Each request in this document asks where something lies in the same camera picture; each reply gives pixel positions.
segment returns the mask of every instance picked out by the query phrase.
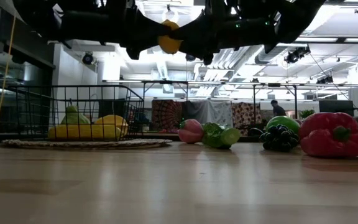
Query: round rug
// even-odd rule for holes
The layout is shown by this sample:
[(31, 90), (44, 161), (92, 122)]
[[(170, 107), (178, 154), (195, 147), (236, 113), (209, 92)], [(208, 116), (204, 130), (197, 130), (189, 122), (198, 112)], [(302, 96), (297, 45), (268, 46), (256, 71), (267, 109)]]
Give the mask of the round rug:
[(164, 147), (171, 143), (165, 139), (133, 139), (127, 141), (23, 141), (4, 140), (8, 147), (27, 149), (61, 149), (61, 150), (109, 150), (109, 149), (149, 149)]

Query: patterned fabric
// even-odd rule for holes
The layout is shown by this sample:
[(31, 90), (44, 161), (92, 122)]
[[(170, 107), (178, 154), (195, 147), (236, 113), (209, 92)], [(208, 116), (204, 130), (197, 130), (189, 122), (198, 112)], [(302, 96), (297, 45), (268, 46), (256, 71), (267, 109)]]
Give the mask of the patterned fabric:
[(153, 130), (175, 132), (181, 122), (182, 103), (173, 100), (153, 100), (152, 122)]
[(183, 117), (185, 119), (196, 119), (201, 124), (212, 122), (233, 127), (230, 101), (187, 101), (184, 102), (183, 108)]
[(233, 127), (233, 112), (230, 101), (214, 102), (209, 101), (211, 105), (211, 115), (214, 123)]
[[(242, 136), (248, 136), (248, 125), (254, 123), (254, 104), (233, 103), (233, 126), (240, 130)], [(256, 123), (262, 122), (260, 104), (256, 104)]]

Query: wire basket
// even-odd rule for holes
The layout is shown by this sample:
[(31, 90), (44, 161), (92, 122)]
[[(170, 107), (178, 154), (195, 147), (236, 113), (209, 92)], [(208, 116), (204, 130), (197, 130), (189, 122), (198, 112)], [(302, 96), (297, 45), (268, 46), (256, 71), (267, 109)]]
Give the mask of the wire basket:
[(126, 86), (9, 86), (9, 90), (16, 97), (17, 133), (28, 139), (123, 141), (142, 135), (144, 99)]

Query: yellow cable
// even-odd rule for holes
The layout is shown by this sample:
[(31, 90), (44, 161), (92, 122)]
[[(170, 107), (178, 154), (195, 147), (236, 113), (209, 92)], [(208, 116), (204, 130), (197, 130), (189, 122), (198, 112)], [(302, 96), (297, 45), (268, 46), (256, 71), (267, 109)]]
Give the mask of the yellow cable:
[[(13, 35), (14, 35), (14, 31), (15, 31), (15, 25), (16, 25), (16, 13), (13, 16), (13, 24), (12, 24), (12, 32), (11, 32), (11, 42), (9, 43), (9, 50), (7, 52), (7, 56), (8, 58), (11, 57), (11, 52), (12, 52), (12, 44), (13, 44)], [(1, 93), (1, 99), (0, 99), (0, 115), (1, 115), (1, 108), (2, 108), (2, 102), (4, 101), (4, 90), (5, 90), (5, 84), (6, 84), (6, 76), (7, 76), (7, 72), (9, 70), (9, 59), (6, 62), (6, 68), (5, 68), (5, 75), (4, 75), (4, 82), (2, 83), (2, 93)]]

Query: red bell pepper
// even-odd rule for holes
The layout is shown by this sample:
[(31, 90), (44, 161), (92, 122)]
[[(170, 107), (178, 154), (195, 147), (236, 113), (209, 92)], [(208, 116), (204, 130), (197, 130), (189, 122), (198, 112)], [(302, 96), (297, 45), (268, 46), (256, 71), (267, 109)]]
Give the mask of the red bell pepper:
[(299, 130), (302, 150), (316, 157), (357, 157), (358, 123), (345, 113), (316, 113)]

